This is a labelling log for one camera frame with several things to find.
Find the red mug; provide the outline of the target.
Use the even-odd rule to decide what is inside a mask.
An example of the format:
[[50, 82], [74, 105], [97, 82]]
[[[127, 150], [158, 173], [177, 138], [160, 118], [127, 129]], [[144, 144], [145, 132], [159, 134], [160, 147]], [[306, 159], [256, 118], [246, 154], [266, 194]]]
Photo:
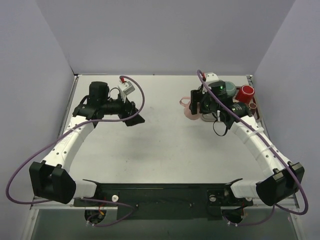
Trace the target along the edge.
[[235, 99], [241, 103], [249, 105], [255, 94], [255, 89], [250, 85], [240, 87]]

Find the brown striped small cup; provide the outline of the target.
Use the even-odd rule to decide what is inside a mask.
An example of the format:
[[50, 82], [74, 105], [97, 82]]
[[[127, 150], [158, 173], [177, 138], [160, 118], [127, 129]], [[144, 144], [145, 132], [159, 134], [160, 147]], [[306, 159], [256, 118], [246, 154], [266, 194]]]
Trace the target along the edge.
[[251, 102], [249, 105], [250, 110], [255, 113], [257, 110], [257, 105], [254, 102]]

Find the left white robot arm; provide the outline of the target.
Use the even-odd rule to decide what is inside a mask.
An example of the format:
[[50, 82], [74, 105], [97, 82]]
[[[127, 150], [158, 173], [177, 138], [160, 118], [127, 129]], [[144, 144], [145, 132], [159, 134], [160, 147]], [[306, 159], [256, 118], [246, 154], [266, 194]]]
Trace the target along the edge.
[[141, 108], [128, 99], [140, 85], [130, 77], [120, 76], [116, 87], [116, 99], [110, 97], [111, 89], [106, 82], [93, 81], [86, 95], [75, 107], [70, 121], [53, 145], [52, 150], [41, 162], [33, 162], [29, 167], [32, 190], [35, 196], [62, 204], [72, 199], [83, 199], [92, 206], [99, 205], [103, 193], [97, 190], [98, 183], [93, 180], [74, 180], [70, 174], [72, 162], [88, 135], [99, 122], [106, 122], [105, 116], [115, 115], [116, 122], [126, 126], [142, 124]]

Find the metal tray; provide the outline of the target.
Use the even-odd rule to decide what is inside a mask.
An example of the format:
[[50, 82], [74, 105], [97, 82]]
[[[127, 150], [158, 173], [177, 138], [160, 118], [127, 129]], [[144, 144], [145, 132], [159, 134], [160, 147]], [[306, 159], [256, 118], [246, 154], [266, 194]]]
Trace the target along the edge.
[[[260, 122], [260, 121], [261, 121], [261, 116], [260, 116], [260, 113], [259, 113], [259, 107], [258, 107], [258, 102], [257, 102], [256, 98], [253, 97], [250, 103], [255, 103], [255, 104], [257, 105], [257, 109], [256, 109], [255, 112], [252, 112], [252, 111], [250, 110], [249, 104], [247, 104], [246, 106], [249, 108], [249, 110], [250, 110], [251, 114], [254, 116], [255, 120], [256, 120], [257, 122]], [[204, 121], [204, 122], [212, 122], [212, 123], [216, 120], [216, 119], [214, 118], [214, 116], [213, 116], [212, 114], [210, 114], [210, 113], [208, 113], [208, 114], [202, 114], [202, 115], [200, 116], [200, 119], [201, 119], [202, 121]]]

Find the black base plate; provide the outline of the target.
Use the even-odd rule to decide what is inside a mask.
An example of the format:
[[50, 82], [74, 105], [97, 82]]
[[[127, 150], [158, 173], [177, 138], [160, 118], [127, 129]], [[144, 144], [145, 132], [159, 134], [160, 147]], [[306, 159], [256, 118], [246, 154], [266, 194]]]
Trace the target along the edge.
[[229, 183], [100, 183], [92, 198], [75, 199], [75, 207], [116, 208], [120, 220], [221, 220], [241, 221], [244, 209], [253, 206], [236, 198]]

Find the teal mug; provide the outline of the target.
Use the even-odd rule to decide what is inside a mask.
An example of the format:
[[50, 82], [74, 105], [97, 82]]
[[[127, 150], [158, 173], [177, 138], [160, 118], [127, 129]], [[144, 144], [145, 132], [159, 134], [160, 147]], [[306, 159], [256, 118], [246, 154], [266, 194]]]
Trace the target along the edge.
[[225, 88], [228, 97], [233, 98], [236, 95], [237, 88], [233, 82], [225, 81]]

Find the pink mug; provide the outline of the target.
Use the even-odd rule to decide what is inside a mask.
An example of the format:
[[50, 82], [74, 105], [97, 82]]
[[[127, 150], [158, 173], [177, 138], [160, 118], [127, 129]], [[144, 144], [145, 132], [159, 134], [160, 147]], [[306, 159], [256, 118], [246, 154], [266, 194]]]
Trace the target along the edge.
[[189, 96], [184, 96], [180, 99], [179, 104], [184, 107], [183, 113], [186, 118], [189, 120], [195, 121], [200, 119], [200, 106], [199, 103], [197, 103], [197, 112], [196, 114], [192, 114], [190, 110], [190, 104], [191, 104], [191, 98]]

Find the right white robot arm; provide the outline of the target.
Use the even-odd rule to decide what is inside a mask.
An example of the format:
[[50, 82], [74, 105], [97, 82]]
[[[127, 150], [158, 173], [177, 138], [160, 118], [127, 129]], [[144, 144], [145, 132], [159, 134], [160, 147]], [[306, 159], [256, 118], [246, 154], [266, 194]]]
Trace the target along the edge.
[[212, 114], [224, 123], [226, 130], [234, 133], [259, 164], [265, 180], [240, 179], [223, 192], [224, 201], [236, 204], [241, 198], [259, 198], [273, 206], [299, 190], [305, 173], [304, 167], [288, 160], [266, 137], [248, 107], [228, 96], [222, 80], [201, 85], [191, 90], [189, 111], [191, 115]]

